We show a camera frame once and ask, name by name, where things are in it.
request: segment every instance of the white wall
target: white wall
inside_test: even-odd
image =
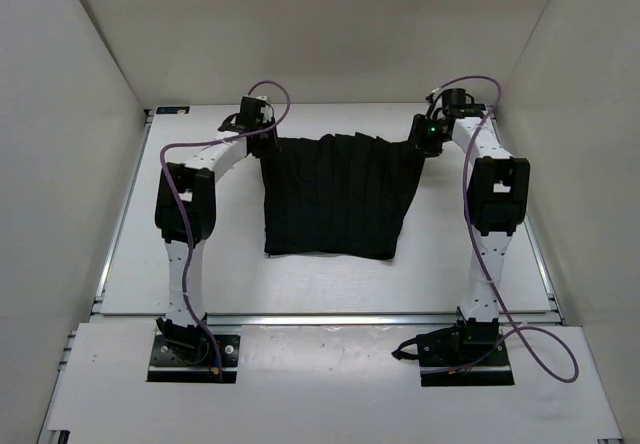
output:
[[[0,0],[0,442],[37,439],[143,122],[77,0]]]
[[[506,79],[547,0],[86,0],[143,105],[415,102],[451,76]]]
[[[560,303],[582,324],[625,437],[640,442],[640,0],[551,0],[501,123],[532,162]]]

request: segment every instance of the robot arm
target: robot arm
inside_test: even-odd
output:
[[[219,132],[215,139],[225,139],[235,135],[237,135],[235,132],[223,131]],[[239,139],[205,148],[195,154],[183,166],[174,167],[177,171],[174,180],[176,178],[180,180],[181,176],[195,172],[196,176],[202,176],[206,182],[206,191],[203,191],[202,195],[198,193],[196,196],[193,189],[186,189],[183,202],[192,207],[194,199],[202,199],[204,197],[202,214],[199,217],[200,221],[204,220],[211,230],[213,230],[212,226],[215,225],[216,219],[215,184],[228,170],[245,157],[247,157],[247,140]],[[193,250],[186,279],[187,293],[191,306],[195,314],[201,319],[204,319],[206,314],[202,302],[202,255],[207,238],[211,233],[211,231],[208,231],[209,227],[200,233],[198,242]],[[189,252],[188,244],[185,241],[186,239],[165,238],[165,247],[169,256],[169,309],[165,318],[166,320],[171,320],[174,325],[182,327],[196,325],[186,308],[182,291],[182,275]]]
[[[530,166],[526,159],[513,157],[500,145],[491,126],[479,131],[469,149],[485,111],[467,103],[466,96],[464,89],[443,92],[442,118],[433,119],[429,112],[417,114],[409,140],[425,157],[439,156],[443,143],[450,140],[470,153],[468,162],[473,170],[466,183],[466,199],[471,233],[499,288],[507,248],[525,217]],[[474,362],[494,350],[500,338],[499,309],[475,252],[457,313],[458,321],[453,327],[417,336],[401,344],[393,355],[398,359],[419,357],[427,367],[450,368]],[[412,343],[418,343],[418,356],[401,351]]]
[[[266,97],[244,97],[240,112],[225,120],[215,140],[264,129],[273,119],[273,108]],[[186,292],[183,289],[183,274],[189,253],[188,238],[175,197],[164,173],[160,174],[155,223],[162,232],[169,258],[169,308],[164,319],[158,319],[157,324],[164,338],[179,348],[181,355],[186,355],[187,358],[200,355],[201,346],[206,341],[198,323],[187,309],[185,294],[188,295],[194,314],[201,320],[205,319],[202,256],[206,240],[216,223],[215,185],[237,162],[250,153],[258,154],[266,146],[274,145],[275,139],[276,133],[273,130],[268,134],[221,142],[200,150],[184,163],[167,164],[187,211],[194,241],[185,279]]]
[[[480,124],[479,117],[455,121],[452,140],[464,151]],[[473,172],[467,183],[472,232],[496,288],[500,287],[504,258],[516,227],[524,220],[529,163],[505,150],[490,126],[479,132],[469,162]],[[499,310],[493,290],[475,252],[471,256],[469,285],[460,303],[462,317],[477,322],[497,321]]]

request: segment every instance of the metal frame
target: metal frame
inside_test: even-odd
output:
[[[491,124],[496,133],[498,141],[502,144],[500,133],[498,132],[497,121],[495,114],[492,112],[490,115]],[[123,203],[120,211],[116,227],[114,229],[113,236],[111,238],[111,244],[107,257],[102,268],[100,275],[100,281],[96,291],[96,303],[94,304],[92,315],[100,313],[101,297],[105,292],[107,281],[109,278],[109,271],[113,262],[116,249],[118,247],[118,241],[124,221],[127,215],[129,202],[133,194],[133,189],[138,177],[140,169],[140,163],[142,162],[142,156],[146,147],[149,132],[153,122],[153,113],[150,113],[145,125],[144,138],[138,154],[138,161],[136,163],[135,172],[129,183],[129,190],[127,197]],[[538,264],[538,270],[542,283],[547,292],[551,304],[551,311],[546,313],[521,313],[515,314],[518,320],[522,322],[536,322],[536,323],[564,323],[562,313],[556,303],[556,294],[553,289],[553,283],[549,275],[542,251],[538,244],[538,240],[535,236],[535,232],[531,223],[529,215],[525,218],[524,228],[529,238],[529,243],[533,250],[534,257]],[[149,315],[131,315],[131,316],[109,316],[109,318],[123,318],[123,317],[145,317],[149,318]],[[218,314],[208,317],[207,322],[209,325],[416,325],[416,324],[449,324],[455,321],[455,314],[453,313],[439,313],[439,314],[300,314],[300,315],[240,315],[240,314]]]
[[[118,215],[118,220],[116,221],[116,227],[114,229],[113,234],[111,235],[111,242],[109,243],[109,249],[107,250],[107,257],[105,258],[104,264],[102,266],[102,272],[100,273],[100,279],[98,280],[96,296],[102,296],[102,294],[104,294],[104,291],[107,285],[107,280],[109,279],[109,271],[111,270],[113,256],[115,255],[116,249],[118,248],[118,241],[120,240],[120,234],[122,233],[124,220],[127,217],[127,210],[129,209],[129,202],[131,201],[131,196],[133,195],[133,189],[135,187],[136,180],[138,179],[138,172],[140,171],[140,164],[142,163],[142,156],[144,154],[144,149],[147,146],[147,139],[149,138],[149,132],[151,131],[152,121],[153,121],[153,115],[150,114],[147,117],[147,121],[144,126],[142,143],[140,144],[140,149],[138,151],[138,159],[136,161],[136,167],[129,181],[127,196],[122,203],[122,206],[120,208],[120,213]]]

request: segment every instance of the black mounting plate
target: black mounting plate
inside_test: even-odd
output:
[[[448,337],[436,338],[433,342],[421,339],[418,344],[418,362],[420,363],[420,379],[422,387],[448,386],[512,386],[513,373],[509,364],[509,354],[504,343],[469,370],[454,373],[428,374],[425,371],[461,366],[474,362],[482,356],[466,355],[461,361],[460,354],[454,352],[438,352],[450,342]]]
[[[185,362],[173,351],[167,339],[156,333],[149,358],[148,382],[201,382],[210,384],[234,384],[237,378],[240,356],[240,336],[216,334],[222,359],[222,382],[213,373],[213,359],[205,356],[198,363]]]

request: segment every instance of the black fabric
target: black fabric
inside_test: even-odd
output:
[[[267,254],[395,256],[424,164],[408,142],[279,138],[260,162]]]

